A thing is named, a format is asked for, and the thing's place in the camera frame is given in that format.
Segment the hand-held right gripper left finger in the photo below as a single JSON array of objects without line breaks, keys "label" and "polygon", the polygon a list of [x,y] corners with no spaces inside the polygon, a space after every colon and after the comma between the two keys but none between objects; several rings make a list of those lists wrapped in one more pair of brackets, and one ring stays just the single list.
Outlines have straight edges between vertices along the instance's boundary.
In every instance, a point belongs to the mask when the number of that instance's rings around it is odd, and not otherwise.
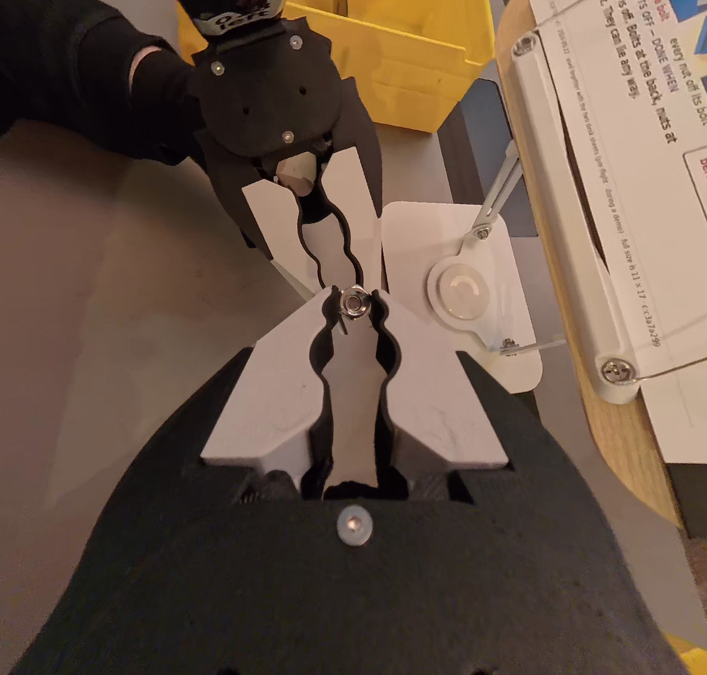
[{"label": "hand-held right gripper left finger", "polygon": [[211,431],[201,459],[214,466],[287,473],[320,490],[331,470],[333,417],[323,369],[333,357],[339,289],[327,287],[259,339]]}]

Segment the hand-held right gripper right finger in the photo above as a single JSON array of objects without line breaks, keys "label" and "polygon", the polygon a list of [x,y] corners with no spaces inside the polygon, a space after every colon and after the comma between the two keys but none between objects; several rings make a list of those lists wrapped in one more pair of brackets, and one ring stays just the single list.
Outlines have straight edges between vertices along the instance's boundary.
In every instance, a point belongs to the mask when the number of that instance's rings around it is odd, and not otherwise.
[{"label": "hand-held right gripper right finger", "polygon": [[508,456],[464,366],[444,334],[376,290],[379,483],[505,468]]}]

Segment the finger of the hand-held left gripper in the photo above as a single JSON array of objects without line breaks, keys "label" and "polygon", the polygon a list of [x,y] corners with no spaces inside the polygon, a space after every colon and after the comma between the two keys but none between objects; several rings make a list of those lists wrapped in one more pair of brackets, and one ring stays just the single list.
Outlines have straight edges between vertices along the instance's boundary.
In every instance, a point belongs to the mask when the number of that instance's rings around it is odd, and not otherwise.
[{"label": "finger of the hand-held left gripper", "polygon": [[380,289],[383,277],[381,214],[369,191],[358,150],[335,151],[320,175],[324,203],[340,228],[341,252],[350,273],[335,273],[338,287]]},{"label": "finger of the hand-held left gripper", "polygon": [[243,188],[271,263],[305,301],[323,289],[320,262],[303,237],[300,195],[314,192],[317,162],[302,153],[280,161],[274,175]]}]

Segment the steel hex bolt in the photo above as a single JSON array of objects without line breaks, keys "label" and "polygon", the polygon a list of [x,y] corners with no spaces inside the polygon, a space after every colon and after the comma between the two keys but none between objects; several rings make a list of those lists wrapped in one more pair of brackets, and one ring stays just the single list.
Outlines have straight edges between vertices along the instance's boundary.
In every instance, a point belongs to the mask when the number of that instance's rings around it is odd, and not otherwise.
[{"label": "steel hex bolt", "polygon": [[355,284],[340,291],[340,316],[349,321],[357,321],[370,314],[372,303],[369,293]]}]

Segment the yellow divided plastic bin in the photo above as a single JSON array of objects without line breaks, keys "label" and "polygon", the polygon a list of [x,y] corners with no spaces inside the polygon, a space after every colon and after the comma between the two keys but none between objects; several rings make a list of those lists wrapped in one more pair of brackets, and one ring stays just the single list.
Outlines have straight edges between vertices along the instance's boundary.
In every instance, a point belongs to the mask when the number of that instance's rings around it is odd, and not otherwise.
[{"label": "yellow divided plastic bin", "polygon": [[[207,41],[180,8],[195,61]],[[436,132],[494,55],[489,0],[286,0],[281,16],[331,41],[374,125]]]}]

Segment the person's left hand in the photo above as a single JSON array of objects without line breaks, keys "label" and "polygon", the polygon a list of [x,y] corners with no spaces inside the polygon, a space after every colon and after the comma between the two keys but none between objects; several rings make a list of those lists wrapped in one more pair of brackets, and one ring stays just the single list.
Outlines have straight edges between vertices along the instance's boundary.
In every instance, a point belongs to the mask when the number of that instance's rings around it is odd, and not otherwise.
[{"label": "person's left hand", "polygon": [[193,67],[163,38],[138,31],[125,17],[94,26],[77,54],[87,132],[110,151],[174,166],[206,158],[195,132],[199,106],[187,92]]}]

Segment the white stand with instruction sheet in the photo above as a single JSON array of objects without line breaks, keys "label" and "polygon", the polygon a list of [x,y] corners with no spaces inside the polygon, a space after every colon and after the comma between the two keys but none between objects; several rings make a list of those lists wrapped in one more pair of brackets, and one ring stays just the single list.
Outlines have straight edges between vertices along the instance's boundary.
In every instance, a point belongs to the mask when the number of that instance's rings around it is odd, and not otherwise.
[{"label": "white stand with instruction sheet", "polygon": [[[496,66],[512,132],[506,159],[482,205],[392,202],[384,208],[387,281],[455,350],[471,352],[509,389],[520,387],[510,378],[523,365],[517,356],[529,352],[536,366],[539,350],[555,344],[535,342],[520,264],[500,219],[523,176],[568,317],[590,429],[601,450],[628,451],[633,421],[643,435],[638,395],[648,408],[626,360],[627,336],[530,0],[511,0],[499,26]],[[667,464],[659,452],[688,534],[705,536],[706,465]]]}]

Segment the printed instruction sheet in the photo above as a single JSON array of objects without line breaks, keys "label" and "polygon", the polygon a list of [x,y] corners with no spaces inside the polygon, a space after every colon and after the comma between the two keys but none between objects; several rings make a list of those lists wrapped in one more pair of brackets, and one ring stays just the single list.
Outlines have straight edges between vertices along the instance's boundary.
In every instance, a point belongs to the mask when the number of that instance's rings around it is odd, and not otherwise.
[{"label": "printed instruction sheet", "polygon": [[667,464],[706,464],[706,0],[530,0]]}]

